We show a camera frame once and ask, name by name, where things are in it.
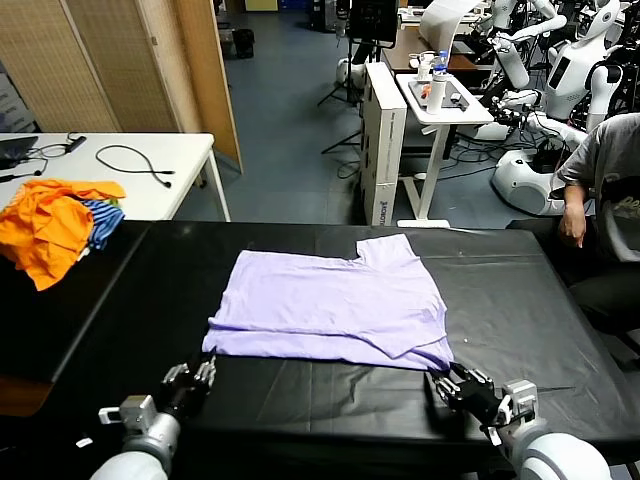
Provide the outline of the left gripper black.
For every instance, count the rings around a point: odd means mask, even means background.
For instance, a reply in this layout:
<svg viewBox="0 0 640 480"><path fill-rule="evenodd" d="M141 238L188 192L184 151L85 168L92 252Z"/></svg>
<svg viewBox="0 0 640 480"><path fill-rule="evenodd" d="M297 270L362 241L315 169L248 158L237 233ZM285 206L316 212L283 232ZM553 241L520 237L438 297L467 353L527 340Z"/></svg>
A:
<svg viewBox="0 0 640 480"><path fill-rule="evenodd" d="M176 419L192 418L201 410L216 376L216 355L206 353L194 375L189 365L172 366L161 381L159 411Z"/></svg>

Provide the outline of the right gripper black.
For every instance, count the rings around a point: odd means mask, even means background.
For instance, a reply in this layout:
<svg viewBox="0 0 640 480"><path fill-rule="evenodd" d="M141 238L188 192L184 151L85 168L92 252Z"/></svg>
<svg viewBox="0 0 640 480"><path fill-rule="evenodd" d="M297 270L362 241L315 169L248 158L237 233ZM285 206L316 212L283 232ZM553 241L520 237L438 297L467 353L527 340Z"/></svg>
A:
<svg viewBox="0 0 640 480"><path fill-rule="evenodd" d="M449 409L468 412L481 425L496 426L502 400L495 394L493 379L477 368L460 363L451 363L450 372L456 377L455 381L441 372L429 373L441 400Z"/></svg>

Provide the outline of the person hand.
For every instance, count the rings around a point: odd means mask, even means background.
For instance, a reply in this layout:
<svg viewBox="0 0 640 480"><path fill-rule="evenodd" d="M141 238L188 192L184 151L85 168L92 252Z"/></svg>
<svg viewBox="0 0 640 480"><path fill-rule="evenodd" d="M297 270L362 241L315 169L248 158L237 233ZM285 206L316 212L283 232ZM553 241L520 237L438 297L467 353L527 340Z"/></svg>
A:
<svg viewBox="0 0 640 480"><path fill-rule="evenodd" d="M558 235L569 247L582 248L586 234L586 217L583 210L566 210L561 218Z"/></svg>

